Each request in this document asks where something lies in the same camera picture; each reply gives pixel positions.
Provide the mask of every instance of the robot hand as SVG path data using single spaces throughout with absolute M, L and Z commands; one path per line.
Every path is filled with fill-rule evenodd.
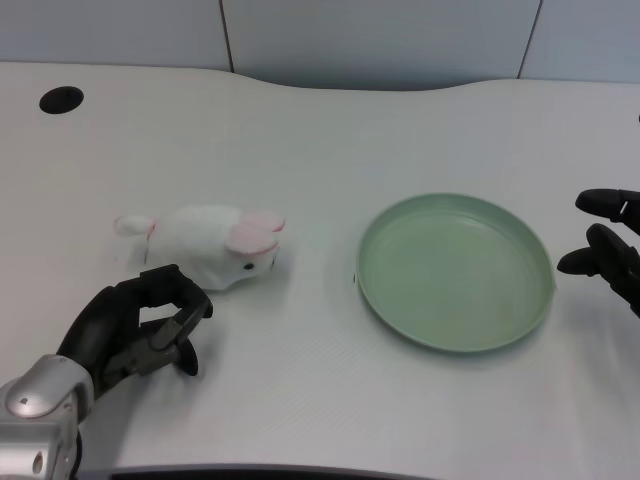
M 173 317 L 140 324 L 140 309 L 173 303 Z M 124 378 L 173 363 L 198 373 L 188 339 L 213 315 L 207 295 L 175 265 L 102 290 L 75 320 L 56 355 L 45 355 L 0 389 L 0 478 L 69 479 L 78 470 L 78 424 Z
M 622 222 L 640 235 L 640 193 L 626 190 L 585 190 L 576 200 L 580 210 Z M 558 270 L 571 275 L 600 275 L 640 316 L 640 256 L 611 229 L 596 223 L 587 230 L 589 246 L 560 260 Z

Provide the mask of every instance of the white plush rabbit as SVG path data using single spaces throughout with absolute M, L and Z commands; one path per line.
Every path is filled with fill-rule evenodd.
M 284 218 L 269 211 L 243 212 L 224 205 L 189 206 L 157 220 L 120 217 L 119 235 L 147 235 L 147 265 L 175 263 L 206 290 L 269 271 Z

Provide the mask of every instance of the white table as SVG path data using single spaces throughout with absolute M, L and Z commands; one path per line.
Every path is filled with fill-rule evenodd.
M 62 85 L 81 88 L 84 103 L 41 112 L 41 95 Z M 554 262 L 586 245 L 596 219 L 575 209 L 576 195 L 640 189 L 640 85 L 376 93 L 213 71 L 1 64 L 0 105 L 2 382 L 55 351 L 101 288 L 137 274 L 134 242 L 112 232 L 118 215 L 219 202 L 288 219 L 273 275 L 214 296 L 215 318 L 194 332 L 203 374 L 167 368 L 106 395 L 84 429 L 83 469 L 640 476 L 640 320 L 604 281 L 557 274 L 540 330 L 469 357 L 400 338 L 353 283 L 367 222 L 424 192 L 506 207 Z

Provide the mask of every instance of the white wall panel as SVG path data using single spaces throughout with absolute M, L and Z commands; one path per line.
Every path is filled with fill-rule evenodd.
M 0 60 L 229 69 L 217 0 L 0 0 Z
M 223 0 L 237 73 L 423 89 L 518 75 L 538 0 Z
M 640 1 L 544 0 L 522 78 L 640 82 Z

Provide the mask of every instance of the rabbit ear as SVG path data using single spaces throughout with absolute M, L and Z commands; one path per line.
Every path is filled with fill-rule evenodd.
M 271 232 L 240 224 L 231 227 L 224 246 L 230 252 L 241 255 L 259 255 L 276 248 L 278 239 Z
M 270 232 L 280 232 L 284 228 L 285 219 L 277 213 L 269 210 L 252 210 L 242 215 L 242 223 L 252 227 L 268 230 Z

